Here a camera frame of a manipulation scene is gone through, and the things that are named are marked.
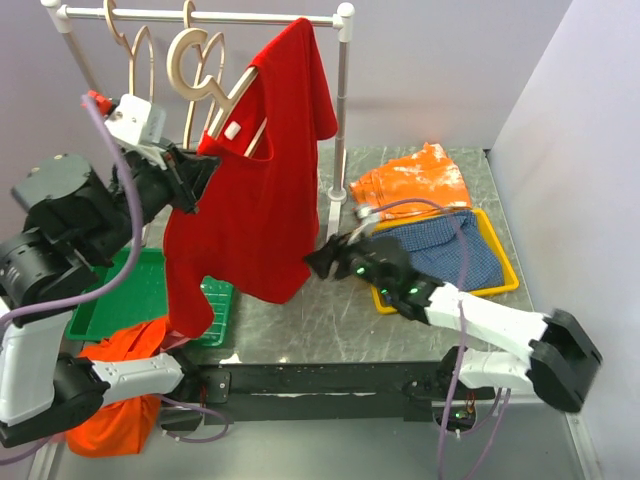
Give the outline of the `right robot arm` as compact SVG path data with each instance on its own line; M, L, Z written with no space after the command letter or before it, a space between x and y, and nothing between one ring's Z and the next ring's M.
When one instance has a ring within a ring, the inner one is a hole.
M488 387L527 390L556 410L578 413L600 370L601 353L571 313L523 311L463 292L415 269L394 238L334 235L305 262L322 279L360 278L408 320L465 332L494 346L492 352L465 345L450 349L454 364L437 376L449 398Z

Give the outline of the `red t shirt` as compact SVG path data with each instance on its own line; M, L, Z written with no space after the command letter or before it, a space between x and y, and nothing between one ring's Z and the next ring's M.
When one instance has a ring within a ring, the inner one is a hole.
M284 304L310 276L304 258L319 230L318 144L338 129L311 22L287 26L251 65L258 75L228 120L239 132L203 136L198 153L221 164L197 213L173 210L164 234L169 321L190 338L214 320L205 277Z

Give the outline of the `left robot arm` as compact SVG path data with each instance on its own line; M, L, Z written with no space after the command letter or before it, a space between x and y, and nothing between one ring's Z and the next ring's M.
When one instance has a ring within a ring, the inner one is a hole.
M1 246L3 446L46 441L122 400L168 394L185 402L198 392L197 370L181 354L103 362L60 349L75 307L97 299L98 269L164 207L194 212L220 166L217 157L173 144L161 154L166 168L126 155L139 220L129 212L124 181L105 185L76 154L44 160L13 188L27 217L23 231Z

